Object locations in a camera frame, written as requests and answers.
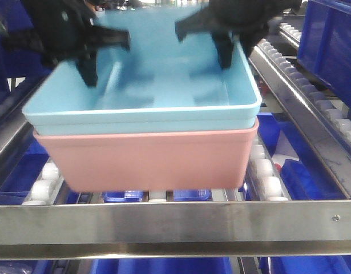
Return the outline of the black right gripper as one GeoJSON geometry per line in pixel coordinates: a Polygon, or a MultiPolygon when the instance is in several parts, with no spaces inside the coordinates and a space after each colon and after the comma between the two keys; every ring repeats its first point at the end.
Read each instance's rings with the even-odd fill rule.
{"type": "Polygon", "coordinates": [[[210,33],[220,68],[228,69],[233,58],[233,35],[240,37],[246,55],[269,32],[268,22],[284,10],[299,10],[301,1],[209,1],[199,11],[175,22],[178,40],[210,33]]]}

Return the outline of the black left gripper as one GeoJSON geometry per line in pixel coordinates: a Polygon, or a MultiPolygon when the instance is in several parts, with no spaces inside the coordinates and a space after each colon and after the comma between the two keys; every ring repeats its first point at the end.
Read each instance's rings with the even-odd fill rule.
{"type": "Polygon", "coordinates": [[[32,28],[4,32],[8,50],[24,49],[41,53],[52,63],[72,59],[84,83],[96,87],[97,55],[102,47],[130,49],[128,30],[93,24],[96,14],[87,1],[22,1],[32,28]]]}

